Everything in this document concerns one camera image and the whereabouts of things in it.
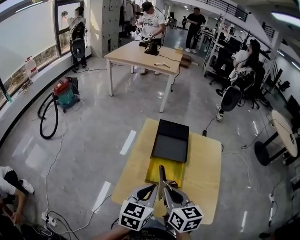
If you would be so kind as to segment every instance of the hair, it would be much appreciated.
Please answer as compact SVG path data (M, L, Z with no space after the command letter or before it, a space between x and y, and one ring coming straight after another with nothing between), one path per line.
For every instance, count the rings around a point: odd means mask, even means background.
M250 45L252 47L252 54L248 57L245 67L251 67L255 71L258 65L258 57L261 47L259 42L256 40L253 42L250 41Z
M78 12L78 15L79 15L79 16L82 16L82 15L83 15L83 10L84 10L83 7L78 7L78 8L75 9L75 11Z

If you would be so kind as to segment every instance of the plastic bottle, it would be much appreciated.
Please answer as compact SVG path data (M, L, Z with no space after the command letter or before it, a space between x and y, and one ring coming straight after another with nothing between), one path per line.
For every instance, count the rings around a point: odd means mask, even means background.
M25 68L28 77L31 79L31 77L38 72L36 62L31 59L32 56L28 57L27 60L25 61Z

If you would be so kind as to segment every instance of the black shirt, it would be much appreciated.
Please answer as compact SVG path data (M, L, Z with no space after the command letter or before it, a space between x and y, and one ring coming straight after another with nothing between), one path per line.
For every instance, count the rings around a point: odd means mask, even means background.
M198 25L195 25L193 23L191 23L191 25L189 26L189 29L191 30L199 30L200 29L200 25L203 24L203 23L206 23L206 20L205 20L205 17L201 14L199 15L194 15L193 13L190 14L187 19L193 21L193 22L196 22L198 23Z

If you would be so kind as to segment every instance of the round table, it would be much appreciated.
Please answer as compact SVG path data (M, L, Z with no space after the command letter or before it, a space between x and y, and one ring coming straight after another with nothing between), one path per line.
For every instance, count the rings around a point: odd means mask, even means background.
M256 142L254 144L256 158L263 166L267 166L270 162L278 158L285 151L288 151L293 157L296 157L298 154L296 139L288 121L284 118L284 116L282 116L279 112L275 110L272 111L271 115L271 121L276 129L276 133L273 134L265 143ZM274 156L269 157L269 153L266 149L266 146L270 142L272 142L277 136L280 137L280 140L283 142L285 147L281 149L278 153L276 153Z

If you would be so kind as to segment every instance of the light wood tabletop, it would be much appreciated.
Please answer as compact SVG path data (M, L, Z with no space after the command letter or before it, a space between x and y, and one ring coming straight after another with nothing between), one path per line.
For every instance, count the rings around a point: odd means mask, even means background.
M133 147L119 181L112 194L112 200L123 203L134 188L144 185L154 145L158 121L147 119ZM219 141L189 133L187 162L184 164L183 186L186 193L204 213L203 224L211 224L218 202L221 176L221 143ZM154 216L166 214L163 201L156 199Z
M286 150L290 153L290 155L296 157L298 154L297 143L288 121L275 110L272 111L272 119L274 127L278 132L281 141L285 145Z
M139 46L139 41L132 41L113 52L110 52L105 56L105 58L111 61L120 61L123 63L128 63L130 65L138 65L144 68L149 68L154 71L158 71L164 74L173 75L178 71L178 67L182 58L182 54L176 53L175 49L162 46L159 50L159 55L154 56L145 53L145 47ZM154 66L155 63L164 62L169 67L166 66Z

